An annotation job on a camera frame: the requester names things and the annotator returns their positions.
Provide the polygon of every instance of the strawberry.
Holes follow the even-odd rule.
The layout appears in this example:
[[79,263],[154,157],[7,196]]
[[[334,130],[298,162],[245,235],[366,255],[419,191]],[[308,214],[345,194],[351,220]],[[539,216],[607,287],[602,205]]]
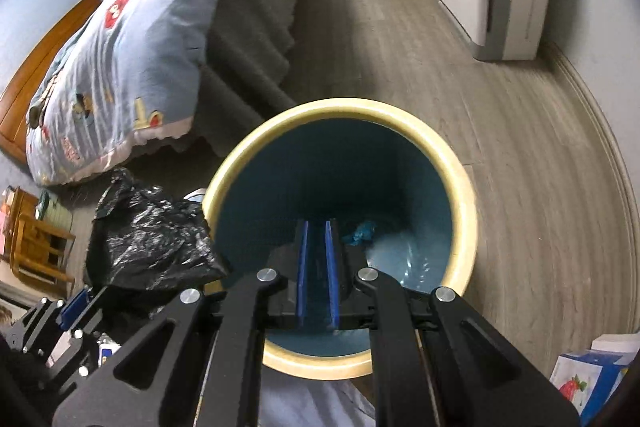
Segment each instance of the strawberry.
[[575,375],[575,377],[573,377],[571,380],[562,384],[562,386],[560,387],[560,393],[562,393],[562,396],[564,396],[567,400],[573,401],[575,392],[578,390],[584,391],[586,388],[587,383],[584,381],[580,381],[578,375]]

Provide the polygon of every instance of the trash can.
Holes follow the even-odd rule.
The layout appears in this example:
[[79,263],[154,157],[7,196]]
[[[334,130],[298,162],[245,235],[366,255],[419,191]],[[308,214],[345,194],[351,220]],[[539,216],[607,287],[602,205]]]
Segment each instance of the trash can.
[[[465,169],[427,124],[372,100],[319,100],[262,124],[222,163],[202,205],[234,270],[223,286],[264,267],[300,218],[335,218],[343,233],[375,222],[369,265],[423,292],[446,285],[462,295],[476,256]],[[368,375],[369,332],[268,331],[263,362],[316,380]]]
[[35,217],[67,232],[71,230],[73,222],[71,211],[60,203],[57,195],[48,190],[43,190],[40,194]]

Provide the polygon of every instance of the silver screw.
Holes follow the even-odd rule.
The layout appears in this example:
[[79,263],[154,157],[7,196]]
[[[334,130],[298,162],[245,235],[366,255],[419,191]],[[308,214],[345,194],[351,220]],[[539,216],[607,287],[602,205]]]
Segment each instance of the silver screw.
[[200,292],[196,288],[188,288],[180,294],[180,300],[184,304],[193,304],[200,299]]
[[436,290],[436,299],[440,302],[451,302],[456,298],[456,293],[447,286],[440,286]]
[[273,268],[262,268],[257,273],[257,278],[258,281],[269,282],[273,281],[276,278],[276,275],[278,275],[278,272],[276,272],[276,270],[274,270]]
[[374,281],[378,278],[378,270],[375,268],[360,268],[358,270],[358,277],[363,281]]

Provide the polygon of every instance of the gray wood flooring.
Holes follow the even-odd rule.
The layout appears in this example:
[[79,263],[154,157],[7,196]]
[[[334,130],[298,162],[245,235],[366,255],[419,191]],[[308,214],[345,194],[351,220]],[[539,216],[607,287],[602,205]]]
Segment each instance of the gray wood flooring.
[[[549,375],[560,352],[633,327],[636,256],[628,208],[601,133],[547,63],[480,63],[437,0],[300,0],[284,89],[298,102],[372,98],[424,120],[471,177],[481,222],[466,297]],[[176,196],[220,160],[204,143],[134,160]],[[72,190],[81,278],[105,179]]]

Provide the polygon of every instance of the wooden headboard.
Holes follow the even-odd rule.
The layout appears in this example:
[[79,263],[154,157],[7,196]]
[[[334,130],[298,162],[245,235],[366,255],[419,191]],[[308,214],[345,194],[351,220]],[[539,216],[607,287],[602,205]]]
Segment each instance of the wooden headboard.
[[27,163],[26,114],[53,58],[100,6],[100,0],[81,0],[53,26],[22,63],[0,96],[0,149]]

